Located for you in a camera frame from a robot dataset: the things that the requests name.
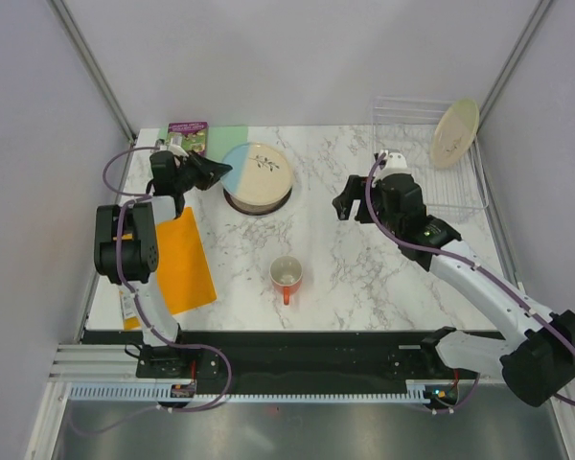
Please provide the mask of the blue and cream plate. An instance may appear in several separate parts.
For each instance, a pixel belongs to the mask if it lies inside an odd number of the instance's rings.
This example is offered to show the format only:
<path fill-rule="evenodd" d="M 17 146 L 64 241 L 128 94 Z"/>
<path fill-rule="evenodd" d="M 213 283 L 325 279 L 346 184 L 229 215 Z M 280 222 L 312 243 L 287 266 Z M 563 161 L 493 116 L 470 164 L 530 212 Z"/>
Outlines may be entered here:
<path fill-rule="evenodd" d="M 293 187 L 292 166 L 278 149 L 261 143 L 245 143 L 231 148 L 222 158 L 233 170 L 221 179 L 229 189 L 246 186 Z"/>

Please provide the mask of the dark red rimmed plate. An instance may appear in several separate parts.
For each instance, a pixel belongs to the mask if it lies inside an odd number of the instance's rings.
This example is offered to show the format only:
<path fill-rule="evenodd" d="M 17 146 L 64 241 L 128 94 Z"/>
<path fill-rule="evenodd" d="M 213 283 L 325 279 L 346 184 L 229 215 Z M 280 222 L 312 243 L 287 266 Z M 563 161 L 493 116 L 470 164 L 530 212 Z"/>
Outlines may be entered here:
<path fill-rule="evenodd" d="M 241 214 L 253 217 L 267 216 L 278 211 L 290 199 L 292 187 L 246 186 L 229 189 L 223 187 L 226 202 Z"/>

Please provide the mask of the cream yellow plate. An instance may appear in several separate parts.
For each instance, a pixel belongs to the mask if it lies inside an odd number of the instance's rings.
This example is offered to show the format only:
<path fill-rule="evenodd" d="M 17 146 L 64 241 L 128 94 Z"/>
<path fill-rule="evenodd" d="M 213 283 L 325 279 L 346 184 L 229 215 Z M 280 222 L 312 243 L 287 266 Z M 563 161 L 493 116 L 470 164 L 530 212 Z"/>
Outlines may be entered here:
<path fill-rule="evenodd" d="M 479 106 L 470 98 L 454 102 L 435 128 L 429 156 L 437 169 L 456 164 L 472 145 L 479 127 Z"/>

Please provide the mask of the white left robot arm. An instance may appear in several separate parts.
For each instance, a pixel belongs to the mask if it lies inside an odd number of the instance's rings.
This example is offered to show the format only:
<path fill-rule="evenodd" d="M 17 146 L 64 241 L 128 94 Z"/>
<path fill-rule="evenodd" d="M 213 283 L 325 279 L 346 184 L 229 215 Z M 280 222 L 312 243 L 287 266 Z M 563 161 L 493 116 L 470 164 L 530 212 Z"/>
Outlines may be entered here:
<path fill-rule="evenodd" d="M 158 355 L 158 366 L 169 376 L 180 377 L 190 369 L 191 354 L 177 343 L 181 329 L 157 282 L 160 247 L 156 226 L 180 218 L 186 208 L 186 193 L 193 188 L 212 188 L 233 167 L 193 151 L 140 150 L 150 152 L 149 187 L 143 193 L 118 191 L 129 200 L 97 208 L 94 265 L 99 275 L 133 302 L 144 343 L 166 346 Z"/>

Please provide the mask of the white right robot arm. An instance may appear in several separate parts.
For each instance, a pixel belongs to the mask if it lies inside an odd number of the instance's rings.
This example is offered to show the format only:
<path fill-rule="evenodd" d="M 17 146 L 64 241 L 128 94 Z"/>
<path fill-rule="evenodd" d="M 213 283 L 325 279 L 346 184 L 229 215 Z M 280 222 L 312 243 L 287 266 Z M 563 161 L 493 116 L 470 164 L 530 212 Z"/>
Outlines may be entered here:
<path fill-rule="evenodd" d="M 465 369 L 501 379 L 522 402 L 539 407 L 575 380 L 575 312 L 557 313 L 480 263 L 450 224 L 430 214 L 412 175 L 348 177 L 332 205 L 341 220 L 374 223 L 402 254 L 451 285 L 500 332 L 491 339 L 450 327 L 420 352 L 420 365 L 438 378 Z"/>

